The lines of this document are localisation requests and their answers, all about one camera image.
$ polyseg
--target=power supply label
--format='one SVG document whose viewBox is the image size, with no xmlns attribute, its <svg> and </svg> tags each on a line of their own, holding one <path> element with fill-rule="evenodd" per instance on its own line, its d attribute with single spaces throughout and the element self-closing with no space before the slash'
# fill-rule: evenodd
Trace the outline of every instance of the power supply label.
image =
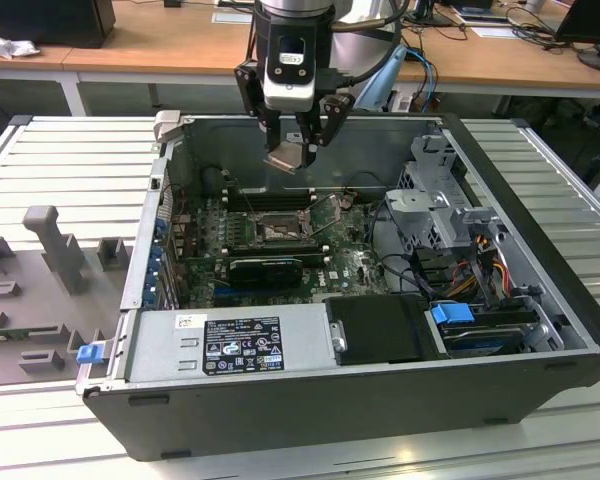
<svg viewBox="0 0 600 480">
<path fill-rule="evenodd" d="M 284 370 L 279 317 L 208 320 L 204 324 L 207 375 Z"/>
</svg>

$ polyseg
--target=motherboard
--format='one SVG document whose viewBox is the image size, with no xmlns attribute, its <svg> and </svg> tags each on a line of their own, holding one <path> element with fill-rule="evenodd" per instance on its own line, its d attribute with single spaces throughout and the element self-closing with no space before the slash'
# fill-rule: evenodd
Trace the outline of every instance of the motherboard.
<svg viewBox="0 0 600 480">
<path fill-rule="evenodd" d="M 388 293 L 384 269 L 369 250 L 372 206 L 341 193 L 306 200 L 295 208 L 303 201 L 207 198 L 193 209 L 191 248 L 180 249 L 179 258 L 189 308 Z"/>
</svg>

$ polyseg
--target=blue cable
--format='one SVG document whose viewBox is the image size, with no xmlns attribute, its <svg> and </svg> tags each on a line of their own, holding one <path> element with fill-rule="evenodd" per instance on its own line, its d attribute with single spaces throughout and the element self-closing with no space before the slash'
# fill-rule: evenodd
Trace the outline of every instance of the blue cable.
<svg viewBox="0 0 600 480">
<path fill-rule="evenodd" d="M 427 110 L 427 106 L 429 105 L 429 102 L 431 101 L 431 97 L 433 96 L 433 89 L 434 89 L 434 78 L 433 78 L 433 73 L 431 71 L 431 64 L 429 63 L 428 60 L 426 60 L 418 52 L 411 50 L 411 49 L 407 49 L 407 52 L 409 52 L 410 55 L 413 55 L 418 60 L 420 60 L 420 62 L 422 62 L 422 64 L 427 68 L 427 74 L 429 75 L 429 95 L 427 96 L 427 100 L 424 102 L 424 105 L 422 106 L 422 111 L 425 112 Z"/>
</svg>

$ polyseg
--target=wooden desk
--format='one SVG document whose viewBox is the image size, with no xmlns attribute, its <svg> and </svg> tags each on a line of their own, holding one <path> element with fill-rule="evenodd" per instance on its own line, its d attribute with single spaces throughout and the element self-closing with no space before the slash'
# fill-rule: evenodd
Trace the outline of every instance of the wooden desk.
<svg viewBox="0 0 600 480">
<path fill-rule="evenodd" d="M 233 76 L 244 61 L 249 26 L 212 23 L 212 5 L 113 4 L 113 35 L 103 48 L 73 49 L 65 70 Z"/>
<path fill-rule="evenodd" d="M 71 52 L 70 47 L 43 47 L 39 55 L 15 57 L 12 60 L 0 57 L 0 68 L 14 70 L 62 70 L 62 61 Z"/>
<path fill-rule="evenodd" d="M 0 59 L 0 78 L 53 80 L 61 84 L 74 115 L 85 115 L 80 82 L 235 85 L 233 69 L 244 58 L 248 25 L 211 22 L 210 5 L 165 9 L 162 2 L 114 1 L 116 26 L 101 49 L 42 47 L 38 57 Z M 548 1 L 543 15 L 566 9 Z M 456 29 L 445 29 L 460 36 Z M 417 36 L 405 31 L 412 45 Z M 480 38 L 470 28 L 459 42 L 427 29 L 427 58 L 435 63 L 437 91 L 600 98 L 600 72 L 581 64 L 573 51 L 556 55 L 519 39 Z M 417 62 L 405 63 L 398 90 L 405 96 L 424 78 Z"/>
<path fill-rule="evenodd" d="M 542 14 L 561 20 L 566 12 L 566 8 L 547 1 Z M 514 13 L 521 20 L 532 21 L 524 12 Z M 457 29 L 446 28 L 444 33 L 462 37 Z M 422 36 L 427 58 L 438 68 L 440 91 L 509 95 L 533 95 L 535 91 L 535 95 L 585 98 L 600 94 L 600 71 L 580 63 L 573 50 L 549 52 L 520 39 L 481 38 L 471 28 L 466 33 L 468 40 L 464 42 L 445 38 L 432 28 Z M 405 31 L 405 37 L 411 45 L 418 46 L 417 35 Z M 421 82 L 422 67 L 405 65 L 399 80 Z M 576 95 L 542 93 L 550 90 L 563 90 L 564 94 L 574 90 Z"/>
</svg>

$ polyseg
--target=floor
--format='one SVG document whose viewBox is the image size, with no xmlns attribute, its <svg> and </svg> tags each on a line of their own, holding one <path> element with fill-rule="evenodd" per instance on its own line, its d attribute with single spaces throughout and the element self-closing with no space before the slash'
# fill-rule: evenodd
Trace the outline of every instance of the floor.
<svg viewBox="0 0 600 480">
<path fill-rule="evenodd" d="M 153 115 L 146 85 L 82 84 L 81 92 L 93 115 Z M 161 108 L 179 109 L 189 113 L 242 113 L 238 89 L 226 86 L 158 87 Z M 464 118 L 491 118 L 495 97 L 486 95 L 446 94 L 441 96 L 439 111 L 450 111 Z M 516 99 L 508 116 L 524 118 L 533 123 L 546 107 L 548 99 Z M 600 131 L 586 126 L 582 109 L 593 100 L 562 101 L 541 135 L 555 152 L 576 173 L 582 175 L 590 160 L 600 153 Z M 68 115 L 60 86 L 53 82 L 0 80 L 0 133 L 8 119 L 16 114 Z"/>
</svg>

